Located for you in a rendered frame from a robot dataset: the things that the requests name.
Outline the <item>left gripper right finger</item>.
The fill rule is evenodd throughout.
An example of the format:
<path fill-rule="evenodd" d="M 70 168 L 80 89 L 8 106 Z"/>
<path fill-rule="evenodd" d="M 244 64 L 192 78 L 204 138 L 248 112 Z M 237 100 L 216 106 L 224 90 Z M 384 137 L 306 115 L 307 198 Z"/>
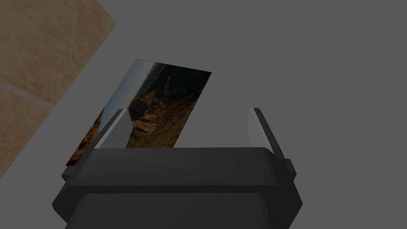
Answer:
<path fill-rule="evenodd" d="M 248 110 L 247 135 L 251 147 L 264 147 L 278 159 L 284 159 L 282 150 L 259 108 Z"/>

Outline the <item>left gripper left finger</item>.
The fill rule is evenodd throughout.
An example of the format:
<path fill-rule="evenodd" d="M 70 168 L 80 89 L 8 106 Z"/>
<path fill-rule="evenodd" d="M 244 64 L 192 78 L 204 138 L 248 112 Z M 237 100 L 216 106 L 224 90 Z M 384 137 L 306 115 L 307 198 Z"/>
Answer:
<path fill-rule="evenodd" d="M 100 131 L 90 148 L 126 148 L 132 129 L 128 110 L 119 109 Z"/>

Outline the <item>landscape picture on wall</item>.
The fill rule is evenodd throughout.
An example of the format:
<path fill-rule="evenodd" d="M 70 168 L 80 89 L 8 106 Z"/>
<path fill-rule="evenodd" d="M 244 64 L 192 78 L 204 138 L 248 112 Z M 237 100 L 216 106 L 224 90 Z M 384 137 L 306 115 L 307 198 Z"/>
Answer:
<path fill-rule="evenodd" d="M 172 148 L 211 72 L 137 59 L 76 148 L 75 165 L 119 109 L 127 109 L 132 131 L 128 148 Z"/>

